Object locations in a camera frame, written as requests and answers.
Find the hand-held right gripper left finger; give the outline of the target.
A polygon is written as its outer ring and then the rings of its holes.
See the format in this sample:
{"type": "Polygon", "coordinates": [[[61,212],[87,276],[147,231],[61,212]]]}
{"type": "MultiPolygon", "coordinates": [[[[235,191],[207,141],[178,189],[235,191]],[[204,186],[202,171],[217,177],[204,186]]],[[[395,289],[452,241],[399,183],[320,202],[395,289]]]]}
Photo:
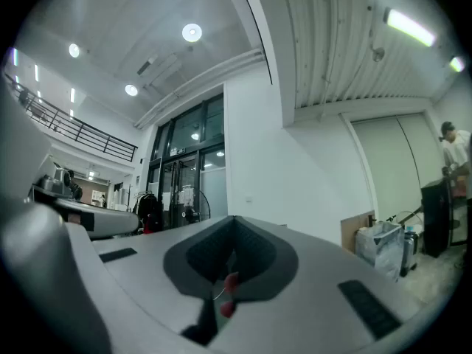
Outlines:
{"type": "Polygon", "coordinates": [[[164,270],[168,249],[213,224],[216,218],[194,226],[153,235],[92,243],[86,230],[68,223],[74,262],[105,325],[112,353],[234,353],[235,336],[215,336],[206,345],[183,336],[212,307],[212,292],[204,298],[180,292],[164,270]]]}

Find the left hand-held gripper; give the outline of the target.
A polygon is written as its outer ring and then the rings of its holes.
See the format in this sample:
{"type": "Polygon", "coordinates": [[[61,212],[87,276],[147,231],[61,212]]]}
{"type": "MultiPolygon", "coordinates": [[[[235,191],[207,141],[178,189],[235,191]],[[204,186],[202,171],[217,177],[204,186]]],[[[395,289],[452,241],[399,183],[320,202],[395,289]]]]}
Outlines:
{"type": "Polygon", "coordinates": [[[83,189],[74,173],[50,156],[52,143],[14,100],[6,83],[1,85],[1,199],[24,200],[35,192],[55,200],[55,210],[68,223],[85,228],[91,239],[106,239],[135,232],[139,218],[79,201],[83,189]]]}

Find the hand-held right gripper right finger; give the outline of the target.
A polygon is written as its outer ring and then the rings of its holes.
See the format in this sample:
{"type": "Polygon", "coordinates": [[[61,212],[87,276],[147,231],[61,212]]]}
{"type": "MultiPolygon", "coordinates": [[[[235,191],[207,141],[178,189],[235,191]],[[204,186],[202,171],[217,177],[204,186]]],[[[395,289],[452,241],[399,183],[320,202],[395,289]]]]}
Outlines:
{"type": "Polygon", "coordinates": [[[295,277],[268,302],[242,303],[209,344],[213,353],[400,353],[443,310],[427,305],[340,246],[257,219],[250,223],[290,243],[299,258],[295,277]],[[377,339],[339,285],[359,281],[400,322],[377,339]]]}

